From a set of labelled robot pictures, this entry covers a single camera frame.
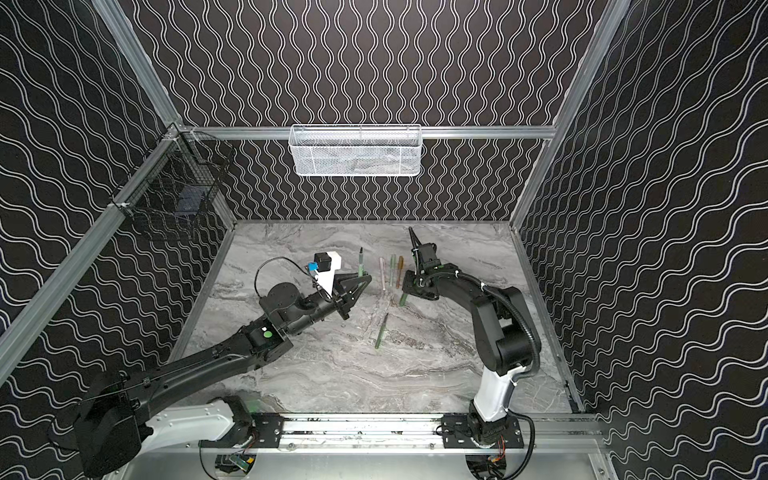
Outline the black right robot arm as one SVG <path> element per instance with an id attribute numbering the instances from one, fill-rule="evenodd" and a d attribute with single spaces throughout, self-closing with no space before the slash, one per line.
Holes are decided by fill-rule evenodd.
<path id="1" fill-rule="evenodd" d="M 429 301 L 447 298 L 469 313 L 483 374 L 467 423 L 477 444 L 494 444 L 510 426 L 516 382 L 541 367 L 541 339 L 531 313 L 519 289 L 500 289 L 442 263 L 436 244 L 421 242 L 413 228 L 408 233 L 415 268 L 405 272 L 402 292 Z"/>

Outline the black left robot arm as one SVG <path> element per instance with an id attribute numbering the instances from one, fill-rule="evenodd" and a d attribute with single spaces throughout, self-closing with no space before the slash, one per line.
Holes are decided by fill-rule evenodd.
<path id="1" fill-rule="evenodd" d="M 291 349 L 291 336 L 332 313 L 347 319 L 371 281 L 370 275 L 344 273 L 329 291 L 308 296 L 293 283 L 279 283 L 261 298 L 262 316 L 222 342 L 154 369 L 95 376 L 73 422 L 84 474 L 106 475 L 136 457 L 152 433 L 150 419 L 165 408 L 276 361 Z"/>

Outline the light green pen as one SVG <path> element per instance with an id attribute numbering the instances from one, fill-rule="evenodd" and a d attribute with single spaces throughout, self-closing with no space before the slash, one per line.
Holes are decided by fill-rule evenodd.
<path id="1" fill-rule="evenodd" d="M 389 268 L 389 286 L 391 288 L 394 288 L 394 285 L 395 285 L 396 261 L 397 261 L 396 255 L 392 254 L 390 257 L 390 268 Z"/>

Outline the dark green pen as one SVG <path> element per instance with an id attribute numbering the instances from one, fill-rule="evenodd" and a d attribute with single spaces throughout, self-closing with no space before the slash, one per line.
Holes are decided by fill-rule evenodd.
<path id="1" fill-rule="evenodd" d="M 365 267 L 364 267 L 364 247 L 359 248 L 358 253 L 358 269 L 357 269 L 358 277 L 362 277 L 365 273 Z"/>

